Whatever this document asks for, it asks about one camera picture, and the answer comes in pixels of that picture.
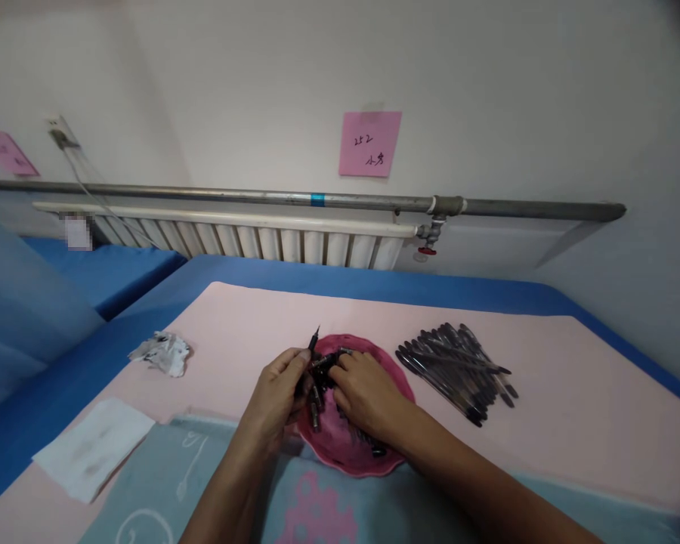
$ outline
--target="blue tape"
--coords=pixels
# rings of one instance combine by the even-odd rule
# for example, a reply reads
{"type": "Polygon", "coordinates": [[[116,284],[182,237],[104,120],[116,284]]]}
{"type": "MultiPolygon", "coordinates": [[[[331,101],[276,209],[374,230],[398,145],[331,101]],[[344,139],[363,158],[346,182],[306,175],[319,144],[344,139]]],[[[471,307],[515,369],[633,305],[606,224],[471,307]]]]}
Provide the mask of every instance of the blue tape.
{"type": "Polygon", "coordinates": [[[325,207],[325,193],[312,193],[310,195],[310,206],[325,207]]]}

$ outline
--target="pink bowl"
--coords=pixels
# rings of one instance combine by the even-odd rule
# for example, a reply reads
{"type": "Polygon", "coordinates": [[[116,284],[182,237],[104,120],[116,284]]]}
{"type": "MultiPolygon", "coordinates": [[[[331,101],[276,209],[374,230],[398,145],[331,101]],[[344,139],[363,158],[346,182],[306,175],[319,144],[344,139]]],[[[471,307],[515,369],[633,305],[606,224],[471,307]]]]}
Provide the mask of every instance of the pink bowl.
{"type": "MultiPolygon", "coordinates": [[[[416,402],[403,370],[390,355],[372,342],[352,335],[329,335],[317,342],[315,351],[327,355],[337,351],[340,347],[373,355],[393,379],[401,394],[412,402],[416,402]]],[[[310,410],[303,410],[297,422],[300,435],[310,445],[320,461],[356,478],[385,476],[404,461],[402,455],[390,448],[385,456],[374,459],[370,445],[356,439],[348,430],[349,422],[340,418],[335,398],[332,396],[332,389],[325,392],[324,399],[325,411],[320,414],[321,432],[317,434],[312,432],[310,410]]]]}

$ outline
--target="pink paper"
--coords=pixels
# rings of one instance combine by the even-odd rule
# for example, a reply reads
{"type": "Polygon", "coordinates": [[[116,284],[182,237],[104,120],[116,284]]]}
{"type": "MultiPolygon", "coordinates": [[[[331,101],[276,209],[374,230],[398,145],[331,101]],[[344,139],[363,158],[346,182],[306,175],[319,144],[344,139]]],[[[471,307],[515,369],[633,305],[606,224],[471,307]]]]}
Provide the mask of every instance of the pink paper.
{"type": "Polygon", "coordinates": [[[387,178],[401,112],[347,112],[342,121],[340,175],[387,178]]]}
{"type": "Polygon", "coordinates": [[[15,175],[39,175],[7,132],[0,132],[0,166],[15,175]]]}
{"type": "MultiPolygon", "coordinates": [[[[158,422],[189,409],[238,420],[262,368],[290,345],[306,346],[318,323],[322,336],[370,338],[393,354],[420,329],[446,321],[471,328],[489,356],[513,372],[509,380],[520,396],[514,409],[497,401],[484,427],[476,428],[401,368],[416,403],[451,433],[507,470],[680,513],[680,399],[566,316],[493,314],[212,283],[166,327],[192,348],[184,377],[130,363],[69,428],[108,397],[158,422]]],[[[31,464],[0,496],[0,542],[77,542],[115,479],[86,506],[31,464]]]]}

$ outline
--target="blue mattress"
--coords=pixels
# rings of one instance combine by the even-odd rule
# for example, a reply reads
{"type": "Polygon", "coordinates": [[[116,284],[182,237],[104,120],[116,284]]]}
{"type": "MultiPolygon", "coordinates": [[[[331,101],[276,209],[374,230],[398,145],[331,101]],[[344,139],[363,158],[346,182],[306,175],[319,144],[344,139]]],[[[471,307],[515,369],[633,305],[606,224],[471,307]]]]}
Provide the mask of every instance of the blue mattress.
{"type": "Polygon", "coordinates": [[[23,238],[53,268],[74,283],[106,321],[120,314],[187,259],[156,248],[101,246],[70,251],[63,240],[23,238]]]}
{"type": "Polygon", "coordinates": [[[276,291],[577,318],[672,393],[680,381],[556,289],[540,283],[355,270],[201,255],[179,268],[0,405],[0,494],[128,363],[215,281],[276,291]]]}

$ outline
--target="metal pipe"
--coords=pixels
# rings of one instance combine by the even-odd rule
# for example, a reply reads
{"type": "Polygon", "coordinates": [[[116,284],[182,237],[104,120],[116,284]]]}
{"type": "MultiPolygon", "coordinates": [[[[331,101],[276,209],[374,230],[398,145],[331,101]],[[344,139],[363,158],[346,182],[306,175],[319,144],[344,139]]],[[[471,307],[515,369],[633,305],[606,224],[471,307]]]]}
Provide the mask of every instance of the metal pipe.
{"type": "MultiPolygon", "coordinates": [[[[430,197],[294,193],[289,191],[154,187],[146,185],[86,184],[85,186],[93,194],[103,196],[372,209],[447,216],[464,214],[493,217],[565,219],[570,221],[614,221],[621,218],[626,211],[625,206],[614,203],[527,202],[523,200],[464,199],[460,196],[430,197]]],[[[83,194],[78,184],[52,181],[0,180],[0,190],[83,194]]]]}
{"type": "Polygon", "coordinates": [[[625,215],[627,208],[616,203],[540,202],[536,200],[466,199],[463,215],[493,217],[566,219],[568,221],[614,221],[625,215]]]}

